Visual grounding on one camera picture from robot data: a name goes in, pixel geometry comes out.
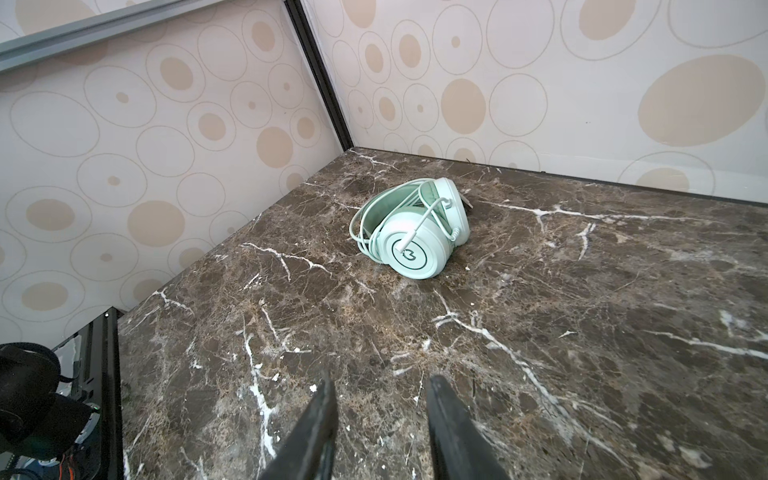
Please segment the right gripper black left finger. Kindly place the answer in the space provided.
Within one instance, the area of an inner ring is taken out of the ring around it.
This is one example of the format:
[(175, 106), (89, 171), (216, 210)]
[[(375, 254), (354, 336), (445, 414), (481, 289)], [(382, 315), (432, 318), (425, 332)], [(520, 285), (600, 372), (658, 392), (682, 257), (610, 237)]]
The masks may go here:
[(338, 430), (334, 382), (326, 377), (260, 479), (331, 480)]

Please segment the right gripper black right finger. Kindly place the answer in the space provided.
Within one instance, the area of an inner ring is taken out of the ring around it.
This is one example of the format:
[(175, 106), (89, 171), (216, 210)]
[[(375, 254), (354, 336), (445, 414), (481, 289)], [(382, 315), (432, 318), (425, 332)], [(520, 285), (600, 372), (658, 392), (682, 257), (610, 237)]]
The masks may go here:
[(435, 479), (510, 479), (444, 376), (429, 379), (426, 405)]

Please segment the mint green headphones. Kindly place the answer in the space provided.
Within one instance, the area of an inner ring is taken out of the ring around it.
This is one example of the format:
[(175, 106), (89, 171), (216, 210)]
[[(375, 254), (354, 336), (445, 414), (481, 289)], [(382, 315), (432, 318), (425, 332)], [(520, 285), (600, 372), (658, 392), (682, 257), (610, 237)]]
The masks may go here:
[(349, 235), (372, 261), (409, 279), (429, 279), (469, 240), (469, 206), (446, 177), (411, 180), (364, 204), (349, 223)]

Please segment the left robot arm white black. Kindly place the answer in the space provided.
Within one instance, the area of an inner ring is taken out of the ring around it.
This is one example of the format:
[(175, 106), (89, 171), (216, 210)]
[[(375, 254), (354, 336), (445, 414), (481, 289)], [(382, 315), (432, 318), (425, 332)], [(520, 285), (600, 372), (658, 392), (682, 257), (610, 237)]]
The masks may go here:
[(86, 428), (93, 407), (57, 392), (61, 365), (34, 343), (1, 346), (1, 449), (38, 460), (61, 456)]

